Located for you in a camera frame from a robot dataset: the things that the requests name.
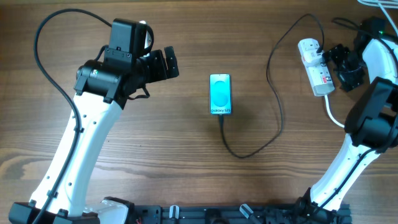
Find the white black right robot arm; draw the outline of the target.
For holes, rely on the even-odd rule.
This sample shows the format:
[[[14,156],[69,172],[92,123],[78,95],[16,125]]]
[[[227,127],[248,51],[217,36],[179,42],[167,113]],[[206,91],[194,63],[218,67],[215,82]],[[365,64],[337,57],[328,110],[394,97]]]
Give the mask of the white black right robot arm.
[[[293,223],[343,223],[340,213],[343,197],[362,171],[389,148],[397,146],[397,41],[362,22],[342,18],[333,23],[367,36],[362,59],[370,85],[348,113],[345,140],[323,177],[298,199]]]

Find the light blue Galaxy smartphone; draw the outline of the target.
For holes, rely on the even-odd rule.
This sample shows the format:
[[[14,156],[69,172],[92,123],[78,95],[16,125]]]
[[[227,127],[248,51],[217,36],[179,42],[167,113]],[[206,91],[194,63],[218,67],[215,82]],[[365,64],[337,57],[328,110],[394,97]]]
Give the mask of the light blue Galaxy smartphone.
[[[232,113],[231,76],[227,73],[211,74],[209,79],[210,113]]]

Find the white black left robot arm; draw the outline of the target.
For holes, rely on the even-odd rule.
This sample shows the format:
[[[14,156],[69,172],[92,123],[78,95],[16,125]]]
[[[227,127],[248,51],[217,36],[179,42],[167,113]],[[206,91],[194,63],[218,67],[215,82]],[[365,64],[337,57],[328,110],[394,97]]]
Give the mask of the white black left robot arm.
[[[107,197],[85,203],[93,168],[105,139],[129,100],[148,83],[179,75],[172,47],[154,50],[154,33],[145,22],[115,19],[109,44],[82,65],[66,130],[52,163],[28,202],[16,202],[12,223],[127,223],[134,204]]]

